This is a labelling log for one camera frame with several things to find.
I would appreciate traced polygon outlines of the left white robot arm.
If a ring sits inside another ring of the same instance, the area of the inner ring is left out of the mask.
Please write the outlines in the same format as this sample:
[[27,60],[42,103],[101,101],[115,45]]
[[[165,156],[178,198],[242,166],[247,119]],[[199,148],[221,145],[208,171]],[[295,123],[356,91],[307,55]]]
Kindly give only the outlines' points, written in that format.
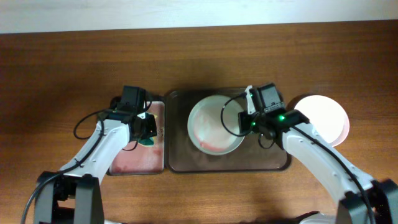
[[95,130],[79,152],[59,171],[45,171],[37,179],[21,222],[33,206],[34,223],[107,223],[100,184],[130,142],[138,144],[157,135],[155,117],[148,112],[152,102],[147,90],[124,86],[109,108],[95,111]]

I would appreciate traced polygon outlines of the green and yellow sponge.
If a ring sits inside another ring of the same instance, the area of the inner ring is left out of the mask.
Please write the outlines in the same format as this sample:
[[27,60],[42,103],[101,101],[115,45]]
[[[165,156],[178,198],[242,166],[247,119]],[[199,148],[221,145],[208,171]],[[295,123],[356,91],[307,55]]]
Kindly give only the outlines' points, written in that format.
[[147,139],[140,139],[138,143],[145,147],[152,147],[155,145],[155,137],[150,137]]

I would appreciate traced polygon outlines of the white plate front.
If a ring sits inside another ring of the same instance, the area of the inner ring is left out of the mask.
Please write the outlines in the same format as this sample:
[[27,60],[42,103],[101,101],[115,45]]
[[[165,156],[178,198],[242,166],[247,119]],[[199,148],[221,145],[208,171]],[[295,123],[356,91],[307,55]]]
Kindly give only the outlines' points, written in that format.
[[310,95],[294,106],[303,113],[320,136],[333,147],[341,144],[349,134],[349,118],[344,108],[332,98]]

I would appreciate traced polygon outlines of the white plate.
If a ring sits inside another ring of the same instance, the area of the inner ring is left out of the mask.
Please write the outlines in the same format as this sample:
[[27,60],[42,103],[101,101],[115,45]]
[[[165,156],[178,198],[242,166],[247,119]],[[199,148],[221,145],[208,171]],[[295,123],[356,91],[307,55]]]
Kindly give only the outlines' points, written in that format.
[[341,144],[349,134],[349,118],[344,108],[332,98],[310,95],[294,106],[303,113],[320,136],[333,147]]
[[191,110],[187,130],[193,145],[212,156],[234,151],[243,142],[237,137],[238,113],[242,106],[228,96],[212,95],[200,100]]

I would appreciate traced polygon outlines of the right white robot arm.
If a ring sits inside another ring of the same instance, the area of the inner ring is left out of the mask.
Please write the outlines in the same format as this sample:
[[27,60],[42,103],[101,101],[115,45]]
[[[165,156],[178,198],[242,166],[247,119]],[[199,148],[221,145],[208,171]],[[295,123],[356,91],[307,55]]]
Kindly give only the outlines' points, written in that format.
[[337,204],[336,215],[305,213],[287,223],[397,223],[397,184],[377,181],[350,163],[298,110],[287,110],[273,83],[249,85],[238,95],[247,108],[238,114],[245,136],[258,133],[298,159]]

